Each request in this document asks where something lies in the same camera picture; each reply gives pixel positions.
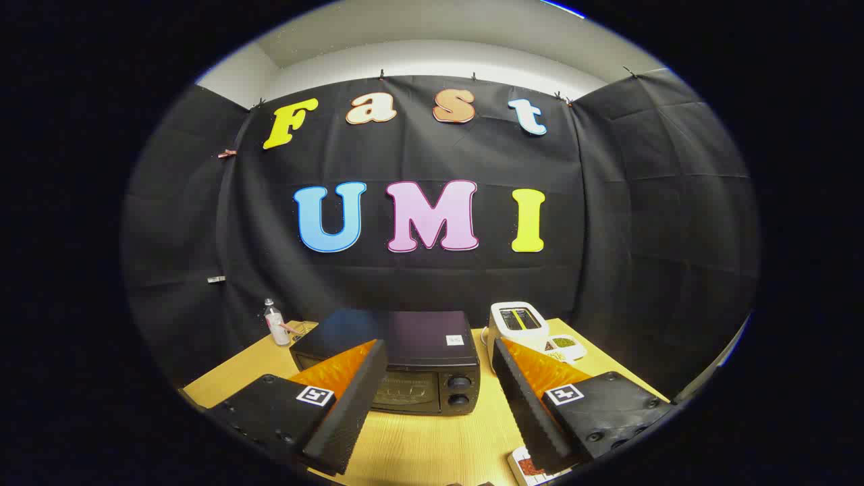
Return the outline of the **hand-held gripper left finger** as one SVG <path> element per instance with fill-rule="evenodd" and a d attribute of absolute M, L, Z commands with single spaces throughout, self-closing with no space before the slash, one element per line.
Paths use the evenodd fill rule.
<path fill-rule="evenodd" d="M 385 341 L 371 340 L 289 379 L 263 373 L 205 415 L 281 466 L 341 475 L 387 363 Z"/>

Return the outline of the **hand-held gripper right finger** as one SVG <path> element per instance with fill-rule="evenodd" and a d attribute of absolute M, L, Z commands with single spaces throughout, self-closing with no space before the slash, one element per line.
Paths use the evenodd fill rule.
<path fill-rule="evenodd" d="M 546 473 L 611 454 L 674 409 L 621 373 L 590 376 L 506 338 L 494 339 L 493 371 L 533 464 Z"/>

